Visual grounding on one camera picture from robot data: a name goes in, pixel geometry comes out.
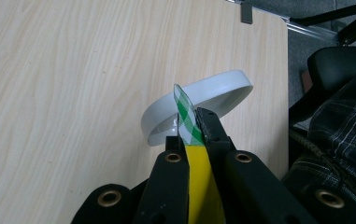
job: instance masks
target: gray floor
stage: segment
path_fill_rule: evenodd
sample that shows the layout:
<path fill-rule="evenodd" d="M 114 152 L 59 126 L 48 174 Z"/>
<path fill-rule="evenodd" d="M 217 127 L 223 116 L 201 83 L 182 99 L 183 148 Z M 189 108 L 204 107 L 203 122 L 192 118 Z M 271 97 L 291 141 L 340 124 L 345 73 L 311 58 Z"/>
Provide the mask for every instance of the gray floor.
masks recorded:
<path fill-rule="evenodd" d="M 246 0 L 254 7 L 274 12 L 278 15 L 303 18 L 335 10 L 341 7 L 352 6 L 356 0 Z M 356 16 L 351 16 L 338 21 L 325 22 L 318 26 L 338 31 Z M 319 40 L 307 35 L 288 32 L 289 39 L 289 106 L 297 102 L 304 94 L 301 74 L 306 71 L 306 59 L 318 49 L 335 46 L 331 42 Z"/>

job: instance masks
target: plaid shirt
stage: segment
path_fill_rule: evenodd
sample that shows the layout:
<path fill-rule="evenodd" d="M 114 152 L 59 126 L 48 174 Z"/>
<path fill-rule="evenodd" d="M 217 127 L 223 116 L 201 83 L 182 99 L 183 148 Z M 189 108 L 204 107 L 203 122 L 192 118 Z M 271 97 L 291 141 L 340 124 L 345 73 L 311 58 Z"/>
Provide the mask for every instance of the plaid shirt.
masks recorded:
<path fill-rule="evenodd" d="M 307 138 L 356 185 L 356 76 L 314 114 Z M 293 165 L 284 181 L 296 189 L 307 184 L 340 188 L 356 201 L 355 190 L 346 183 L 341 186 L 340 177 L 333 174 L 331 167 L 311 153 Z"/>

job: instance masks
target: yellow tape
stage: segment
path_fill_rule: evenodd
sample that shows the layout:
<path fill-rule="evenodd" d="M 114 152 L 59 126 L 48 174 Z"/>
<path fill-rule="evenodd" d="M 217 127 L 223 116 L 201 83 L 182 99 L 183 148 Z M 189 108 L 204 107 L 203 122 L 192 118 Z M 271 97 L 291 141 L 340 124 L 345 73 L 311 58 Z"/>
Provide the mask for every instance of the yellow tape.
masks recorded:
<path fill-rule="evenodd" d="M 204 146 L 185 146 L 190 165 L 189 224 L 224 223 L 221 196 Z"/>

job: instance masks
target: chair armrest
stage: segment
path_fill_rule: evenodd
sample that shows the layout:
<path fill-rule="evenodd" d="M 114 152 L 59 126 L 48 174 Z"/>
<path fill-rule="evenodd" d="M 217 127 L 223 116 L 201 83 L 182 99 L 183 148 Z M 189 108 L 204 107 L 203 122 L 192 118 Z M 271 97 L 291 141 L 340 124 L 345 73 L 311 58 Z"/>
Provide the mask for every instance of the chair armrest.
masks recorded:
<path fill-rule="evenodd" d="M 314 86 L 333 94 L 356 75 L 356 47 L 320 49 L 307 66 Z"/>

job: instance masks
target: plaid fabric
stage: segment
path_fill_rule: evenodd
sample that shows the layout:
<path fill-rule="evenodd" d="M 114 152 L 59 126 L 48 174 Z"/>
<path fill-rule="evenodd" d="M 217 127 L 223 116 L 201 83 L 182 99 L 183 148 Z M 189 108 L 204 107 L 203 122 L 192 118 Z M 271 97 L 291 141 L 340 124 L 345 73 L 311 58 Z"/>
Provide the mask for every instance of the plaid fabric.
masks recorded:
<path fill-rule="evenodd" d="M 308 137 L 325 153 L 338 169 L 349 174 L 356 185 L 356 76 L 342 90 L 325 102 L 314 114 Z M 327 165 L 313 155 L 304 155 L 284 177 L 291 189 L 307 184 L 321 184 L 345 192 L 356 201 L 353 190 L 347 188 Z"/>
<path fill-rule="evenodd" d="M 174 97 L 178 105 L 178 134 L 186 146 L 203 146 L 202 132 L 196 125 L 192 102 L 183 89 L 175 84 Z"/>

